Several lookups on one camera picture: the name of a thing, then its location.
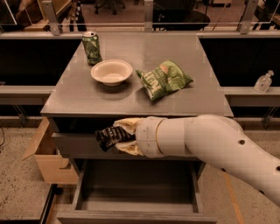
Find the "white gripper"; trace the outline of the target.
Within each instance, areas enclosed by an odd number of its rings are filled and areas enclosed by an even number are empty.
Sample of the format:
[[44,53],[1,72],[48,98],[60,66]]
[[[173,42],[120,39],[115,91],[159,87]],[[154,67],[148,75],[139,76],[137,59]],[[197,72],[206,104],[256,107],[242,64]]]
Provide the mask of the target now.
[[144,154],[147,158],[162,158],[164,154],[158,147],[157,131],[163,120],[165,117],[149,116],[143,120],[132,117],[114,121],[114,127],[121,127],[131,135],[136,133],[136,140],[117,143],[115,147],[133,156]]

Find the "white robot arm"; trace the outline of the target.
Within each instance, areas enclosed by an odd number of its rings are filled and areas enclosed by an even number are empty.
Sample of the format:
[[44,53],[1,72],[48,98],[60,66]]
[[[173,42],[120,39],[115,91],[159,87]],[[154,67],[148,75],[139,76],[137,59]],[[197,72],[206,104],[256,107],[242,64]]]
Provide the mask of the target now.
[[147,158],[195,156],[253,186],[280,206],[280,159],[247,137],[238,122],[219,115],[125,118],[114,122],[136,137],[129,154]]

